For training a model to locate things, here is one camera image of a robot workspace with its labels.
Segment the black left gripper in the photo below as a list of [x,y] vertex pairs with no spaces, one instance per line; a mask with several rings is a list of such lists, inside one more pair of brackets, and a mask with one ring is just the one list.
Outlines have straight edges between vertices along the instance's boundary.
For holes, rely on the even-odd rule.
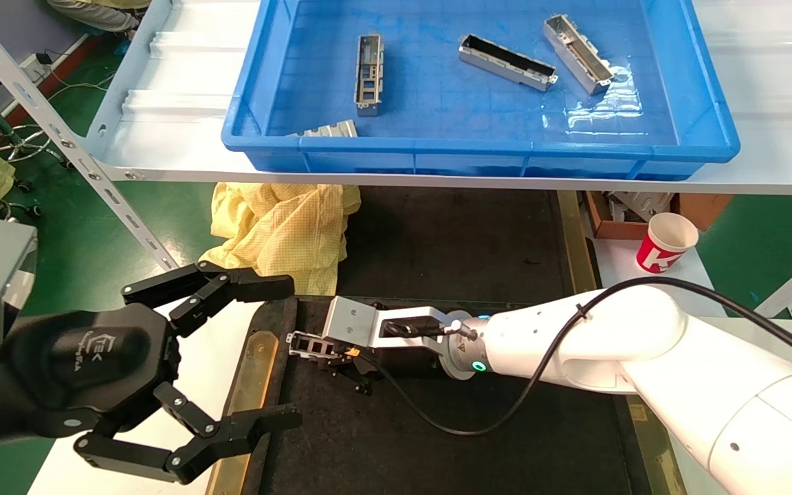
[[[2,354],[29,401],[20,412],[26,432],[63,438],[93,428],[74,444],[92,467],[180,485],[217,461],[251,454],[265,435],[301,426],[299,409],[285,404],[211,419],[170,383],[180,361],[173,333],[187,338],[232,301],[294,295],[292,276],[198,262],[124,286],[128,306],[116,310],[19,318]],[[151,309],[176,300],[183,302],[169,320]],[[116,439],[158,408],[191,433],[188,443],[172,451]]]

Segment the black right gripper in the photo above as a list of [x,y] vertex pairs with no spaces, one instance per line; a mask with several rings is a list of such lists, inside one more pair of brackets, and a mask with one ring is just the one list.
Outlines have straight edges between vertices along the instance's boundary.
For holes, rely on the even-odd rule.
[[[442,338],[430,338],[430,336],[372,338],[372,355],[377,361],[377,372],[382,374],[381,370],[384,369],[393,378],[443,378],[444,369],[440,363],[443,349]],[[353,356],[330,358],[329,369],[332,376],[342,376],[351,380],[354,383],[354,391],[358,394],[365,397],[372,395],[372,379],[360,372]]]

